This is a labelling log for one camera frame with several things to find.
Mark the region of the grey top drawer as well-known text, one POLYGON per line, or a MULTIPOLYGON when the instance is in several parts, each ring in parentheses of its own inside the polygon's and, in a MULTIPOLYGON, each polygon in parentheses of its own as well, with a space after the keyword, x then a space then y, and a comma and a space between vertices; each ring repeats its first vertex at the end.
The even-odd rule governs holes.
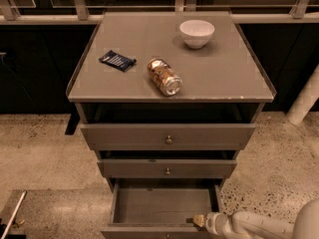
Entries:
POLYGON ((241 150, 254 123, 87 123, 91 150, 241 150))

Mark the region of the metal bar on floor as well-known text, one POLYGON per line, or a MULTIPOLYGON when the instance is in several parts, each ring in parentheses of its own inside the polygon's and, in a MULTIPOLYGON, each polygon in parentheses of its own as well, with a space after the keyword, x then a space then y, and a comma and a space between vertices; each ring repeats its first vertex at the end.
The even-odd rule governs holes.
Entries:
POLYGON ((14 222, 16 216, 17 216, 17 213, 18 213, 18 211, 19 211, 19 209, 20 209, 20 207, 21 207, 21 205, 22 205, 22 202, 23 202, 23 200, 24 200, 26 194, 27 194, 27 191, 26 191, 26 190, 23 190, 22 193, 21 193, 21 196, 20 196, 20 198, 19 198, 19 200, 18 200, 18 202, 17 202, 17 204, 16 204, 16 206, 15 206, 14 209, 13 209, 13 212, 12 212, 10 218, 9 218, 9 221, 7 222, 7 225, 6 225, 6 227, 5 227, 5 230, 4 230, 4 232, 2 233, 2 235, 1 235, 1 239, 6 239, 6 237, 8 236, 9 230, 10 230, 10 228, 11 228, 11 226, 12 226, 12 224, 13 224, 13 222, 14 222))

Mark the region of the orange soda can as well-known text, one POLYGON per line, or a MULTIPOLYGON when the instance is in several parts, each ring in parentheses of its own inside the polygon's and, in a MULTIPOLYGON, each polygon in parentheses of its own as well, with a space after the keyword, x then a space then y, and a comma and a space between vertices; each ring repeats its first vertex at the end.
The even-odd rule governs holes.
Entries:
POLYGON ((181 77, 163 59, 151 59, 148 63, 148 73, 165 96, 174 96, 180 91, 181 77))

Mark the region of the grey middle drawer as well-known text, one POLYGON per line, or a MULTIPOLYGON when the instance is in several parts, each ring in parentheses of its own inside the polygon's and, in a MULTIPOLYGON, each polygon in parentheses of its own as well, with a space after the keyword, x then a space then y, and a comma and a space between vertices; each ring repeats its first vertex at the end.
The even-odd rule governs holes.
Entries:
POLYGON ((109 178, 227 178, 235 160, 223 159, 104 159, 98 161, 109 178))

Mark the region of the grey drawer cabinet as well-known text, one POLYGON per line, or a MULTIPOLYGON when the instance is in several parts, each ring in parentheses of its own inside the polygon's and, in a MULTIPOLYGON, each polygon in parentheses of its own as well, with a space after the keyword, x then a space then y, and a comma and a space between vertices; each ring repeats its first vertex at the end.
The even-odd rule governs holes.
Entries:
POLYGON ((111 189, 214 187, 275 90, 227 12, 107 13, 67 97, 111 189))

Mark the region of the dark blue snack packet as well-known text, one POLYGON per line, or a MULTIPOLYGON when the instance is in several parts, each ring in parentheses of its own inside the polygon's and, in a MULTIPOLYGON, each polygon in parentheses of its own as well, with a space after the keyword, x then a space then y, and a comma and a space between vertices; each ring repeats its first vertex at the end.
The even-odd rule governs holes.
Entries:
POLYGON ((99 61, 102 64, 106 64, 112 68, 115 68, 117 70, 120 70, 122 72, 126 72, 128 69, 130 69, 132 66, 134 66, 137 62, 136 59, 130 59, 128 57, 125 57, 123 55, 120 55, 113 50, 110 50, 105 55, 103 55, 99 61))

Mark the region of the grey drawer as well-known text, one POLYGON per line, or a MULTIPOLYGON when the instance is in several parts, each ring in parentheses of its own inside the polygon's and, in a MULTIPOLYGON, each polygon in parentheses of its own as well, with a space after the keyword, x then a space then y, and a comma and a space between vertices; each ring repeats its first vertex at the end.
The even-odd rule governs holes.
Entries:
POLYGON ((192 218, 220 210, 217 179, 117 179, 102 234, 106 239, 210 239, 192 218))
POLYGON ((109 178, 227 178, 235 160, 223 159, 104 159, 98 161, 109 178))
POLYGON ((87 123, 91 150, 241 150, 254 123, 87 123))

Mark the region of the white ceramic bowl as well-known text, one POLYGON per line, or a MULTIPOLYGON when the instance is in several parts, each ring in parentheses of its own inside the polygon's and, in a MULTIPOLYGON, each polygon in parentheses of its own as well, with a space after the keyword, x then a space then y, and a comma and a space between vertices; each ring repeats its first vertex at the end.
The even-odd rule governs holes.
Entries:
POLYGON ((183 41, 192 49, 200 49, 212 38, 214 26, 203 20, 184 21, 179 26, 183 41))

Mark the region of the grey bottom drawer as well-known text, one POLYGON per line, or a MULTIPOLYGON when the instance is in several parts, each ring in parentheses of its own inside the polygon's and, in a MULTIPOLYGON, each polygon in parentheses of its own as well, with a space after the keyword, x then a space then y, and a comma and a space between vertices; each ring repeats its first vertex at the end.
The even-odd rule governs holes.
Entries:
POLYGON ((117 179, 102 234, 106 239, 210 239, 192 218, 220 210, 217 179, 117 179))

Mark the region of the white post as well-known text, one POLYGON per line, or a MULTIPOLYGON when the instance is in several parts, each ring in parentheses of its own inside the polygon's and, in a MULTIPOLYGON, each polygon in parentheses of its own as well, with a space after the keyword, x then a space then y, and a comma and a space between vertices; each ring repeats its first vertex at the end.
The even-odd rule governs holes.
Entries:
POLYGON ((300 124, 319 99, 319 64, 286 114, 293 124, 300 124))

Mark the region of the metal window railing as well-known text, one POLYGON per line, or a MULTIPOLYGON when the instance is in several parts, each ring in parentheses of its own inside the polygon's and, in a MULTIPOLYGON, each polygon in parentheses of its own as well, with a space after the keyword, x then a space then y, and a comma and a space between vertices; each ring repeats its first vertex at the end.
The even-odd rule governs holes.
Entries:
POLYGON ((316 23, 319 0, 0 0, 3 24, 85 24, 111 12, 227 12, 238 24, 316 23))

